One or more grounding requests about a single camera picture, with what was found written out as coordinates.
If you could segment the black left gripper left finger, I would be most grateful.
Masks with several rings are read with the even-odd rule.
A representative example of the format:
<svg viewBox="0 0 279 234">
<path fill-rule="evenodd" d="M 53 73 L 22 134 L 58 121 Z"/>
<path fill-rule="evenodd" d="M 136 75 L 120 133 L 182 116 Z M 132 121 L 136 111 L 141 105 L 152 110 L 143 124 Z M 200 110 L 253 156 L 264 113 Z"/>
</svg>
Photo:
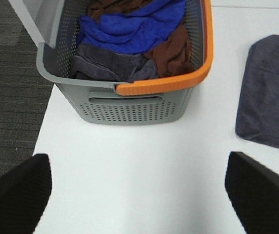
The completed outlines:
<svg viewBox="0 0 279 234">
<path fill-rule="evenodd" d="M 0 234 L 32 234 L 52 192 L 49 156 L 36 154 L 0 177 Z"/>
</svg>

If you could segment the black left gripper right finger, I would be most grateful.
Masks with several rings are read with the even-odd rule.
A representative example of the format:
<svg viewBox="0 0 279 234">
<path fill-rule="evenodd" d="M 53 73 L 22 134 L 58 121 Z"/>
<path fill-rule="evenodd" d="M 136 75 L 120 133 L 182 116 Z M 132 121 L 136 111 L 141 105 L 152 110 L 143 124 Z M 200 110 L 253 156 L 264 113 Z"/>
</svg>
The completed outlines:
<svg viewBox="0 0 279 234">
<path fill-rule="evenodd" d="M 243 152 L 231 152 L 225 189 L 248 234 L 279 234 L 279 174 Z"/>
</svg>

